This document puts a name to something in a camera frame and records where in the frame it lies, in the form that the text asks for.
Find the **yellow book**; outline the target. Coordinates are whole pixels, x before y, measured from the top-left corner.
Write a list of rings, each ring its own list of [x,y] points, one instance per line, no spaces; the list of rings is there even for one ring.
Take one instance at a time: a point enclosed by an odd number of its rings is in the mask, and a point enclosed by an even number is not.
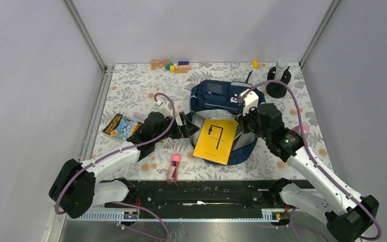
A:
[[[227,165],[238,123],[233,120],[206,119],[193,156]]]

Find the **navy blue student backpack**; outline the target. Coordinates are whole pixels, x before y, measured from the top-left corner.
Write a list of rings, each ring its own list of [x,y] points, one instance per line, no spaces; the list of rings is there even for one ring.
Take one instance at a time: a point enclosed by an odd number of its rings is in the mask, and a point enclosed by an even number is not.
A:
[[[251,87],[252,85],[248,80],[242,82],[204,80],[192,88],[190,97],[190,112],[193,113],[192,123],[200,128],[190,138],[194,149],[204,121],[206,119],[235,121],[235,116],[243,108],[243,105],[237,102],[239,94]],[[246,161],[253,152],[256,142],[255,134],[244,134],[238,125],[227,165],[238,165]]]

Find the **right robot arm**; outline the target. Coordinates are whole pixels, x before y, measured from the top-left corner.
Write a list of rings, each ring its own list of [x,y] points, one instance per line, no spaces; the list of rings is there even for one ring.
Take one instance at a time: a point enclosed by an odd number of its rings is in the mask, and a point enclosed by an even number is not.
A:
[[[281,208],[287,204],[312,215],[337,241],[355,241],[377,225],[377,199],[362,196],[325,167],[303,138],[285,127],[282,113],[274,104],[245,106],[235,120],[244,133],[264,139],[272,154],[301,173],[319,192],[317,196],[282,178],[269,193],[271,205]]]

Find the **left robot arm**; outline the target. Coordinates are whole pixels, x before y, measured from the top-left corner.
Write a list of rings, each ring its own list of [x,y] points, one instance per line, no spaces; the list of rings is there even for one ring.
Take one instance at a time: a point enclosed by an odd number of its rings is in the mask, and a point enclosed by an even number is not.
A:
[[[121,179],[105,182],[104,179],[114,171],[148,156],[155,150],[157,142],[167,138],[189,138],[200,130],[184,112],[179,117],[180,126],[173,117],[152,112],[144,122],[138,123],[118,149],[82,162],[74,159],[66,161],[48,192],[55,201],[56,213],[78,218],[91,207],[109,202],[132,206],[136,202],[136,194],[125,182]]]

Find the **black microphone stand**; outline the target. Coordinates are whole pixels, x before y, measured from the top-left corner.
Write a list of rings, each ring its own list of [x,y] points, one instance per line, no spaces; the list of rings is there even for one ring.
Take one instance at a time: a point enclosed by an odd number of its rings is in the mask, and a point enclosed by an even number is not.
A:
[[[291,80],[291,73],[289,71],[289,68],[290,67],[288,66],[287,69],[283,72],[283,76],[281,79],[281,82],[283,82],[285,85],[288,85],[290,80]],[[274,80],[276,70],[277,70],[276,66],[272,67],[269,70],[268,75],[267,75],[267,80]],[[286,95],[287,89],[285,87],[283,87],[281,84],[269,83],[266,86],[266,92],[271,97],[282,98]]]

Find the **long wooden block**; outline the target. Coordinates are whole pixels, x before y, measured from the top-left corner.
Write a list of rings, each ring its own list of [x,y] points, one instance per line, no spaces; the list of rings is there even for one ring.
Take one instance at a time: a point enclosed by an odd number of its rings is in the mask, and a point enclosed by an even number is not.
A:
[[[188,73],[189,70],[191,70],[191,65],[180,65],[174,69],[174,73],[175,74],[184,74],[184,73]]]

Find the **pink pencil case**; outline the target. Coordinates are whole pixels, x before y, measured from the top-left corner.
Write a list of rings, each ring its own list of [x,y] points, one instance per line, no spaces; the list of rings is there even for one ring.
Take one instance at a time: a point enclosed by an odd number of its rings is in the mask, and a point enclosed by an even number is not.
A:
[[[304,132],[308,133],[310,131],[310,127],[308,125],[297,125],[292,128],[293,131],[297,133],[301,133],[301,129],[303,129]]]

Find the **yellow block at back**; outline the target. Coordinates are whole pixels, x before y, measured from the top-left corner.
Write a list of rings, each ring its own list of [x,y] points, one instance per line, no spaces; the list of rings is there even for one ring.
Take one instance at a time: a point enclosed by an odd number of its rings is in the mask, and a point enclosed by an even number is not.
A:
[[[253,60],[253,61],[251,62],[251,64],[252,64],[252,66],[253,66],[254,69],[258,69],[258,68],[260,67],[260,65],[258,64],[258,62],[257,62],[256,60]]]

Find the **pink topped pen tube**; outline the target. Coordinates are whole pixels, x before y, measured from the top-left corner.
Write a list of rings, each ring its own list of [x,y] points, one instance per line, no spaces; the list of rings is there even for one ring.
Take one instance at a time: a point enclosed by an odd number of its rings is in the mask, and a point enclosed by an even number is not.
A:
[[[167,183],[168,184],[175,184],[177,182],[178,177],[178,166],[181,161],[181,155],[180,154],[173,154],[170,159],[170,168],[168,171],[167,176]]]

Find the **teal toy block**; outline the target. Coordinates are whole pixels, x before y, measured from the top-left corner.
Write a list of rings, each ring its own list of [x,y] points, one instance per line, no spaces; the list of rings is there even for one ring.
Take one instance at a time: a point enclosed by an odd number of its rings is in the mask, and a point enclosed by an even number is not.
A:
[[[169,71],[169,70],[171,69],[172,66],[174,66],[173,63],[168,63],[168,64],[165,66],[165,69]]]

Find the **floral table cloth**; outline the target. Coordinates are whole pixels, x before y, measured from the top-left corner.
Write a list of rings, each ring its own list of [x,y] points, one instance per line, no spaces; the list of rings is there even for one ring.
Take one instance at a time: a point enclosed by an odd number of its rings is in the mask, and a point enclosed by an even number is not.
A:
[[[192,64],[186,74],[175,74],[165,69],[154,70],[149,64],[117,64],[110,81],[100,129],[103,129],[117,113],[130,118],[136,113],[149,114],[157,109],[156,93],[168,95],[175,103],[177,112],[189,112],[191,89],[200,81],[221,80],[226,82],[248,81],[257,84],[265,81],[273,63],[261,63],[254,68],[251,63],[197,63]],[[292,75],[290,89],[296,96],[299,109],[290,95],[281,99],[266,96],[267,102],[274,103],[283,113],[285,126],[298,125],[298,115],[302,123],[309,127],[307,142],[318,158],[329,168],[332,163],[320,131],[309,93],[301,69],[296,62],[289,65]],[[129,180],[165,180],[168,175],[170,157],[178,153],[182,156],[178,168],[179,180],[265,180],[301,179],[302,175],[290,165],[275,157],[266,148],[263,140],[258,140],[247,161],[239,165],[214,165],[193,155],[194,149],[188,139],[166,139],[157,143],[155,151],[143,160],[130,164],[111,173],[107,179],[126,178]]]

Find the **round wooden block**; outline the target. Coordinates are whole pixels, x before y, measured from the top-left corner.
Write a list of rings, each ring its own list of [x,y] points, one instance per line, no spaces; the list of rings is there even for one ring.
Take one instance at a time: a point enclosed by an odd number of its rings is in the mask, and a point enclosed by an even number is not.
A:
[[[166,67],[170,63],[169,60],[165,59],[162,61],[162,67]]]

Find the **wooden cube block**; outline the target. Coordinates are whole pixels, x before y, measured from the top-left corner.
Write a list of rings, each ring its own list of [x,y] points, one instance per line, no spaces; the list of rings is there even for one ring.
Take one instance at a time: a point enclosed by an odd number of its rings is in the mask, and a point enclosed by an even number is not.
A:
[[[158,67],[158,66],[160,66],[160,65],[161,65],[160,60],[152,60],[152,61],[151,61],[151,66],[152,66],[152,67]]]

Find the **colourful illustrated paperback book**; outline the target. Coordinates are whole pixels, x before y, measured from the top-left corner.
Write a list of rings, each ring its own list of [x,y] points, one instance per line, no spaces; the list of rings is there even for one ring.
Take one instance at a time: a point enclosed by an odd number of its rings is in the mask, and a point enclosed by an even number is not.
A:
[[[134,118],[117,113],[102,130],[102,133],[119,142],[124,142],[130,137],[137,124],[138,121]]]

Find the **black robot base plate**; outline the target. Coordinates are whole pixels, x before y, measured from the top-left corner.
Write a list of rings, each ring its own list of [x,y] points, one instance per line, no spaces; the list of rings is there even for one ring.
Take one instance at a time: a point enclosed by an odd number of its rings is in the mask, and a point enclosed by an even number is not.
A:
[[[274,193],[276,180],[187,180],[171,185],[163,180],[129,180],[123,205],[105,203],[96,209],[142,206],[162,219],[262,218],[263,210],[284,213],[288,208]]]

